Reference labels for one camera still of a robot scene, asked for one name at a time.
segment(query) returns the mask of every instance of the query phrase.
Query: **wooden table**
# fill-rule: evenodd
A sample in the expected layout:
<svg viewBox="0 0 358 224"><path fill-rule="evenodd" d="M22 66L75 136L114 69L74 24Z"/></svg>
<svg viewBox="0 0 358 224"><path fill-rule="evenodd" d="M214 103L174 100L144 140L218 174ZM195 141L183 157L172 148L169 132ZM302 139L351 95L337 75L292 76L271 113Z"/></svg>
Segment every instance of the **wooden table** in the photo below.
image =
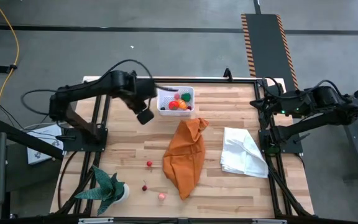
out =
<svg viewBox="0 0 358 224"><path fill-rule="evenodd" d="M96 78L85 77L84 80ZM162 156L178 123L186 117L160 116L156 107L157 100L153 99L150 108L155 118L146 125L141 125L135 114L128 110L121 100L114 99L110 103L107 123L109 136L106 150L100 160L100 168L109 175L117 172L118 179L128 184L131 194L124 203L110 206L103 216L273 218L268 179L223 172L219 163L224 127L248 129L255 142L259 142L257 110L249 104L249 101L255 99L253 85L164 85L192 86L195 89L196 106L191 118L204 118L209 121L209 126L203 131L206 155L200 181L191 195L182 201L178 190L162 171ZM94 99L81 100L76 107L76 112L87 121L91 121ZM276 116L275 121L277 125L292 124L291 117L284 115ZM78 153L68 165L62 183L62 203L78 185L83 157L84 153ZM302 206L313 213L305 171L300 159L292 154L283 154L282 160L288 188ZM147 161L153 162L151 170L146 168ZM148 186L146 192L142 191L144 180ZM163 202L157 198L160 192L167 195ZM280 208L284 211L281 190L278 190L278 199ZM99 204L99 201L94 201L92 216L96 216ZM51 212L57 209L56 190Z"/></svg>

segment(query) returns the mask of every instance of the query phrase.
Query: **white basket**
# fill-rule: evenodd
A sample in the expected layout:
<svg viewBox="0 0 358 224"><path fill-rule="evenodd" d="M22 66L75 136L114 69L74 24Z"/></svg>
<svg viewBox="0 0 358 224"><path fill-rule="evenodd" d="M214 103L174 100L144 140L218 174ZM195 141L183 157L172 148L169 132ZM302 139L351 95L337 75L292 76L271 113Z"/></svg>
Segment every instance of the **white basket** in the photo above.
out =
<svg viewBox="0 0 358 224"><path fill-rule="evenodd" d="M172 91L165 91L165 90L157 90L157 109L160 115L162 116L190 116L192 112L194 111L194 102L195 102L195 95L194 95L194 89L190 86L165 86L168 88L173 88L175 90L178 90L176 92ZM170 110L168 105L169 102L175 100L173 97L176 93L179 93L179 95L182 95L184 93L190 93L191 99L189 102L186 102L188 106L191 106L191 111L186 110Z"/></svg>

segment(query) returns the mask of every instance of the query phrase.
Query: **fabric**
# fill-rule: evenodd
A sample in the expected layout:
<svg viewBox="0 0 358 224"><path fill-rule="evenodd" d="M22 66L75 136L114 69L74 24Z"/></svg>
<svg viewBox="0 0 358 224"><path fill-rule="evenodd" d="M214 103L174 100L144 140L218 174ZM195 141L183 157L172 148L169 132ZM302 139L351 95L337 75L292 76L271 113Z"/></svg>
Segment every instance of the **fabric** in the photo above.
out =
<svg viewBox="0 0 358 224"><path fill-rule="evenodd" d="M163 157L163 171L186 199L200 179L205 157L202 130L208 126L203 118L180 121Z"/></svg>
<svg viewBox="0 0 358 224"><path fill-rule="evenodd" d="M224 128L222 170L267 178L267 167L258 146L246 129Z"/></svg>

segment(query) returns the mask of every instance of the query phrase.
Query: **orange cloth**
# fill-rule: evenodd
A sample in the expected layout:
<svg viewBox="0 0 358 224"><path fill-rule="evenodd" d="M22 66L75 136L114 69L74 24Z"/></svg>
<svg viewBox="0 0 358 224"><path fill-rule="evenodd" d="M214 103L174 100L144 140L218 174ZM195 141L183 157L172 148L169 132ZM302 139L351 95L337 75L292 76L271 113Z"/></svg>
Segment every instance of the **orange cloth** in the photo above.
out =
<svg viewBox="0 0 358 224"><path fill-rule="evenodd" d="M203 168L205 147L202 130L208 126L203 118L180 121L163 157L163 170L179 190L182 200L196 187Z"/></svg>

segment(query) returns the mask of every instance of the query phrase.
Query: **gray floor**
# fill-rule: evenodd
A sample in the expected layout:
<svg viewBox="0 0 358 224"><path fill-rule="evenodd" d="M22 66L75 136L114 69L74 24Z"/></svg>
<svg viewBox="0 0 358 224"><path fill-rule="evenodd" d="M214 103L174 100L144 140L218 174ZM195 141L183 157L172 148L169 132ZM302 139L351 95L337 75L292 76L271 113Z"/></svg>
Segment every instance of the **gray floor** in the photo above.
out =
<svg viewBox="0 0 358 224"><path fill-rule="evenodd" d="M254 12L252 0L0 3L13 24L58 26L241 28L240 13ZM356 0L260 0L260 4L262 13L280 14L286 29L358 30ZM224 68L230 67L237 77L249 76L242 34L20 31L17 35L21 44L19 69L1 103L23 125L42 119L21 106L23 92L78 83L84 75L100 75L125 58L144 62L155 75L220 77ZM343 93L358 89L358 36L288 35L287 39L301 88L327 78ZM11 63L15 53L10 31L0 31L0 63ZM129 64L122 69L143 72ZM3 79L0 75L0 86ZM47 95L29 97L29 103L39 110L47 110L47 100ZM343 128L325 126L310 133L302 145L316 214L358 221L358 181L342 181L343 175L358 170ZM51 180L15 192L12 211L22 217L48 213L55 183Z"/></svg>

